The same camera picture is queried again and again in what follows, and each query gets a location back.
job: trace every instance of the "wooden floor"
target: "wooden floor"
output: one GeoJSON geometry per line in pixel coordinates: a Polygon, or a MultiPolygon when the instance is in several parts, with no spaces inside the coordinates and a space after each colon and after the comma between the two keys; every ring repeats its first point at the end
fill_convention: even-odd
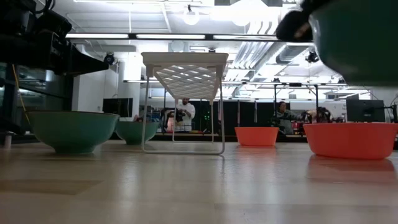
{"type": "Polygon", "coordinates": [[[43,144],[0,149],[0,223],[398,223],[396,152],[352,161],[301,143],[226,147],[223,156],[143,154],[122,141],[84,156],[43,144]]]}

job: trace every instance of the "computer monitor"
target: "computer monitor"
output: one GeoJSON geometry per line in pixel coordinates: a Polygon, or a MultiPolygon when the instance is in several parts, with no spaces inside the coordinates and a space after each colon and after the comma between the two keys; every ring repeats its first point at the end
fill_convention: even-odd
{"type": "Polygon", "coordinates": [[[346,100],[347,121],[386,122],[382,100],[346,100]]]}

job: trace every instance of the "white folding table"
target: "white folding table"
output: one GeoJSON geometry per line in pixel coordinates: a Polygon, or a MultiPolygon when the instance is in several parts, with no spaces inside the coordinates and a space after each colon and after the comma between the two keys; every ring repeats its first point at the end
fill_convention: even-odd
{"type": "Polygon", "coordinates": [[[221,53],[142,53],[144,65],[147,67],[147,85],[145,93],[144,107],[144,125],[142,125],[141,148],[146,153],[153,154],[205,154],[220,155],[225,150],[224,133],[224,108],[222,77],[228,54],[221,53]],[[220,88],[220,115],[221,115],[221,139],[222,150],[217,152],[199,152],[199,151],[148,151],[145,149],[145,131],[147,119],[147,102],[149,90],[149,78],[156,77],[162,86],[170,93],[175,100],[174,115],[177,112],[179,100],[184,98],[194,98],[209,100],[211,105],[211,133],[214,142],[213,130],[213,101],[220,88]]]}

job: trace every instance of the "teal bowl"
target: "teal bowl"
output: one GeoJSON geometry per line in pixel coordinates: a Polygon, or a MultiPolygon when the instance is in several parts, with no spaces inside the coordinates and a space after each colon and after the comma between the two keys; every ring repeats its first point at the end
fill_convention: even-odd
{"type": "Polygon", "coordinates": [[[28,111],[36,138],[60,154],[93,152],[115,130],[119,115],[79,111],[28,111]]]}
{"type": "Polygon", "coordinates": [[[398,1],[330,1],[309,18],[322,62],[349,85],[398,86],[398,1]]]}
{"type": "MultiPolygon", "coordinates": [[[[143,122],[120,121],[116,126],[116,134],[128,145],[139,145],[142,139],[143,122]]],[[[145,142],[152,139],[159,127],[158,122],[147,122],[145,128],[145,142]]]]}

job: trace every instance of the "orange bowl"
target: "orange bowl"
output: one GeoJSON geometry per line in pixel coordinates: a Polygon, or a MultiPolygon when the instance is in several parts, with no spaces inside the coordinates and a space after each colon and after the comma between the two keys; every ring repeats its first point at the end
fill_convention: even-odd
{"type": "Polygon", "coordinates": [[[347,159],[383,159],[391,155],[398,124],[306,124],[311,151],[319,156],[347,159]]]}
{"type": "Polygon", "coordinates": [[[242,146],[275,146],[279,128],[235,127],[236,137],[242,146]]]}

